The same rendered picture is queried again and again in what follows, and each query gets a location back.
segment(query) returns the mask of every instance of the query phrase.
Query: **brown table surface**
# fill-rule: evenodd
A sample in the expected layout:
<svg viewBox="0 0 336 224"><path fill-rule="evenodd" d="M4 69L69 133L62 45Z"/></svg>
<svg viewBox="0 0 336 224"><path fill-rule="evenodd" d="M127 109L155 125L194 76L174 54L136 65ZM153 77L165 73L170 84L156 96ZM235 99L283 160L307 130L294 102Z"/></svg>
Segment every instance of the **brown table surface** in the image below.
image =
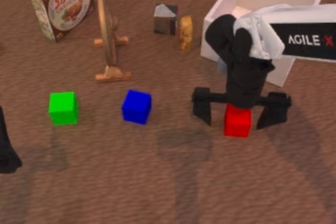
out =
<svg viewBox="0 0 336 224"><path fill-rule="evenodd" d="M153 33L159 2L193 16L191 51ZM194 87L225 86L199 52L214 2L109 0L119 34L130 37L120 64L134 78L97 84L105 66L93 47L97 12L53 44L29 0L0 0L0 103L24 162L0 175L1 224L336 223L336 65L297 60L282 89L293 99L288 123L223 137L224 105L213 105L212 127L191 116ZM146 126L123 122L129 89L152 93ZM57 91L76 92L78 125L52 126L48 99Z"/></svg>

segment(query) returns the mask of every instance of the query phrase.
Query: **danisa box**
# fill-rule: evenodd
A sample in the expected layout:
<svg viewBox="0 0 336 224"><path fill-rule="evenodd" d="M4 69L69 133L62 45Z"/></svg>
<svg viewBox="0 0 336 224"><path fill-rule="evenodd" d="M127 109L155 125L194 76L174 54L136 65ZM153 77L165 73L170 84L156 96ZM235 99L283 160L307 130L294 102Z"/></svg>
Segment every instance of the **danisa box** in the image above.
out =
<svg viewBox="0 0 336 224"><path fill-rule="evenodd" d="M93 0L31 0L41 30L58 42L93 11Z"/></svg>

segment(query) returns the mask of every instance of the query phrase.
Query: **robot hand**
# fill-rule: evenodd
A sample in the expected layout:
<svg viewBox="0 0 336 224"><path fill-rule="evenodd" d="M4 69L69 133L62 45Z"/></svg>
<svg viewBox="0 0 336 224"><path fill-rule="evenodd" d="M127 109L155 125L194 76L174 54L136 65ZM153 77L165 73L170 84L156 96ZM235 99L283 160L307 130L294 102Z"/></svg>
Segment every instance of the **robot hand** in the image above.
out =
<svg viewBox="0 0 336 224"><path fill-rule="evenodd" d="M274 70L271 60L249 56L253 40L248 30L234 34L236 18L223 15L214 20L205 40L227 64L226 94L228 102L242 109L252 108L260 98L267 74Z"/></svg>

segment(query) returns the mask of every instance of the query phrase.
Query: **agile x logo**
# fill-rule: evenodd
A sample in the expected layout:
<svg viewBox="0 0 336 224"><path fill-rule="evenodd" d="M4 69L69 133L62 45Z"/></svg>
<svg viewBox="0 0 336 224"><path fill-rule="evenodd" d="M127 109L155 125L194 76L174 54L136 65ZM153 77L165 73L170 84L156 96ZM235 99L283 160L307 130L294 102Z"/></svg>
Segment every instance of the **agile x logo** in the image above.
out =
<svg viewBox="0 0 336 224"><path fill-rule="evenodd" d="M285 44L284 55L336 61L336 23L270 25Z"/></svg>

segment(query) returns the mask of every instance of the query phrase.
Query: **red x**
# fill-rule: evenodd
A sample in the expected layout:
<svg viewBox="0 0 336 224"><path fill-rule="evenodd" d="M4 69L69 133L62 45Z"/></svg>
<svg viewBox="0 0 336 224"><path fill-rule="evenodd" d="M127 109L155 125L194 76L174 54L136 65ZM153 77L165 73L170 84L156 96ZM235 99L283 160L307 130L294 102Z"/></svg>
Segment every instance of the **red x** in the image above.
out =
<svg viewBox="0 0 336 224"><path fill-rule="evenodd" d="M324 40L325 40L325 43L326 43L326 47L327 46L331 46L331 47L334 46L334 42L332 41L332 36L325 35Z"/></svg>

